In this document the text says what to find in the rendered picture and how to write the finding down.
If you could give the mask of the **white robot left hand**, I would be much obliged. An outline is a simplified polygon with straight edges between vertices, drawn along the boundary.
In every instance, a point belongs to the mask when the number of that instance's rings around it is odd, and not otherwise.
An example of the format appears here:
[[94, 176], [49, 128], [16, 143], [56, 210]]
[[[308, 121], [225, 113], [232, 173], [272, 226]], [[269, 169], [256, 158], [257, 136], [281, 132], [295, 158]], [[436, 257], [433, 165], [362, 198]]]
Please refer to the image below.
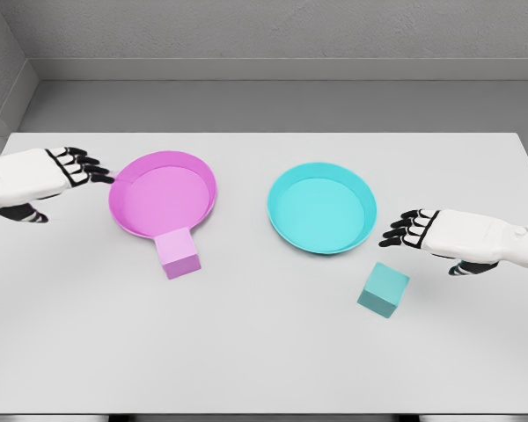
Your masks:
[[14, 222], [46, 223], [48, 217], [32, 206], [87, 185], [111, 185], [114, 178], [100, 161], [83, 149], [29, 149], [0, 156], [0, 216]]

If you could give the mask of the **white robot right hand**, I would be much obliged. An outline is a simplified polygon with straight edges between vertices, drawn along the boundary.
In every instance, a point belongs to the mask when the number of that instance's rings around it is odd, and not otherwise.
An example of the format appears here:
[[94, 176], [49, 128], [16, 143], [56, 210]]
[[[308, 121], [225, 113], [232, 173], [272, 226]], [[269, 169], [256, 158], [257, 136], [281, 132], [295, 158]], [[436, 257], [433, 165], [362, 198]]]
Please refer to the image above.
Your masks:
[[406, 211], [382, 235], [379, 246], [403, 246], [439, 258], [456, 259], [450, 276], [486, 273], [502, 260], [500, 242], [506, 223], [494, 217], [451, 209]]

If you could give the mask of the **cyan cube block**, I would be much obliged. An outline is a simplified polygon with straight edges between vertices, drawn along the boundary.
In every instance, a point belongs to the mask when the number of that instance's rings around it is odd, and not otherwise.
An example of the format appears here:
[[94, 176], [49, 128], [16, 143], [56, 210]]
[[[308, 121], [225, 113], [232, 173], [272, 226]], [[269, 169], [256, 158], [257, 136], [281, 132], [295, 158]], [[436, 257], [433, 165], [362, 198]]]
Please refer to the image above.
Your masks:
[[370, 272], [357, 303], [384, 318], [399, 307], [410, 277], [377, 262]]

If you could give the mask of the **pink round plate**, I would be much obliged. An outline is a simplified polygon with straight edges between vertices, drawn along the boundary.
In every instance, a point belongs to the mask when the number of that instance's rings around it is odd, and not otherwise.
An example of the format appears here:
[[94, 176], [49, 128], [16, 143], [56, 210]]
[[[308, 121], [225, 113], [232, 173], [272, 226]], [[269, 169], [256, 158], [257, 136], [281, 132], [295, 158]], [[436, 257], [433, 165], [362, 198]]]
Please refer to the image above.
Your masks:
[[124, 167], [110, 187], [108, 206], [122, 229], [154, 238], [194, 228], [211, 212], [216, 194], [216, 177], [204, 161], [167, 150]]

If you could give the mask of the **cyan round plate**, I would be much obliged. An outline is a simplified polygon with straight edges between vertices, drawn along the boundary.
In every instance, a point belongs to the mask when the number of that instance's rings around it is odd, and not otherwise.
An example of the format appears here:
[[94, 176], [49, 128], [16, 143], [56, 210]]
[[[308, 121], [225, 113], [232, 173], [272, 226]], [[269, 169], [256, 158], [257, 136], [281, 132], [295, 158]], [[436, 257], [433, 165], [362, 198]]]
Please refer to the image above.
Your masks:
[[275, 231], [300, 250], [321, 255], [362, 244], [378, 218], [369, 185], [351, 170], [306, 163], [284, 172], [268, 193], [268, 218]]

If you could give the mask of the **pink cube block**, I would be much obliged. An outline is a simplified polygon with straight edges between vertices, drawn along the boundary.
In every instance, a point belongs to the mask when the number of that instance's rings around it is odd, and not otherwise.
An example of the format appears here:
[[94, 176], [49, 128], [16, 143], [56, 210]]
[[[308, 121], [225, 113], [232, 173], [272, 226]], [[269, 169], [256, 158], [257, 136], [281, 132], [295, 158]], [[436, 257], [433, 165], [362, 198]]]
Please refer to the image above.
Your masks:
[[190, 229], [182, 228], [154, 238], [160, 264], [169, 280], [202, 268]]

